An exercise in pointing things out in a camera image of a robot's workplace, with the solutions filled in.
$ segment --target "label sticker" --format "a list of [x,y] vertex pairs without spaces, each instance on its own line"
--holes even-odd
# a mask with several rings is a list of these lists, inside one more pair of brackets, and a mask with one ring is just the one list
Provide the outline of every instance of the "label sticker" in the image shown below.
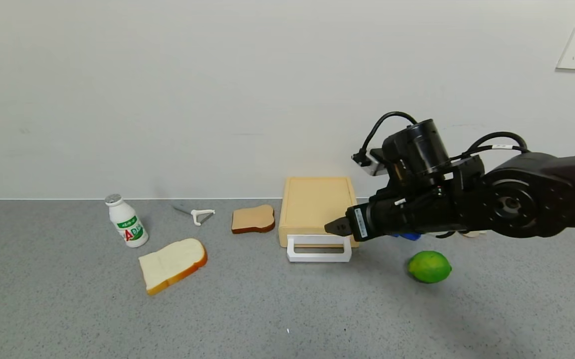
[[367,227],[365,227],[363,212],[361,212],[360,208],[356,208],[354,209],[354,213],[356,214],[356,222],[358,223],[358,229],[361,232],[361,238],[365,238],[367,237]]

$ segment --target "wooden cutting board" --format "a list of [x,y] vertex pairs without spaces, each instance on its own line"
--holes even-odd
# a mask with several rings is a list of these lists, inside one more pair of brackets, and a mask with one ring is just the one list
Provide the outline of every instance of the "wooden cutting board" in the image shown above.
[[[345,216],[356,206],[349,177],[290,177],[285,182],[278,238],[287,247],[288,234],[327,234],[325,225]],[[352,247],[358,242],[351,238]],[[342,245],[296,245],[296,247],[342,247]]]

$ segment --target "bottle cap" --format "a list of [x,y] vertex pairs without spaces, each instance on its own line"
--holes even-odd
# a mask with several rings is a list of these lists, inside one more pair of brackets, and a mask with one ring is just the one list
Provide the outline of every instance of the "bottle cap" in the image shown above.
[[109,195],[108,197],[105,197],[105,204],[108,207],[114,207],[121,202],[123,202],[123,198],[121,198],[121,195],[118,193],[114,193]]

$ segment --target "toast slice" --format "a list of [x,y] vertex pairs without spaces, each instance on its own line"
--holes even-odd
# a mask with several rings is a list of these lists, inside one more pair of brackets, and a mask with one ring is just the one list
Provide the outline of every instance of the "toast slice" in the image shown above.
[[258,207],[241,208],[232,214],[232,233],[269,232],[274,229],[274,209],[269,204]]
[[188,238],[139,257],[139,263],[146,291],[155,295],[204,266],[207,253],[200,241]]

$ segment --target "lime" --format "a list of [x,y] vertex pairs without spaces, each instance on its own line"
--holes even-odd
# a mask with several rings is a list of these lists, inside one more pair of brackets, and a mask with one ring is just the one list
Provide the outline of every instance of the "lime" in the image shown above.
[[424,250],[409,259],[407,270],[420,282],[437,283],[449,277],[451,264],[441,253]]

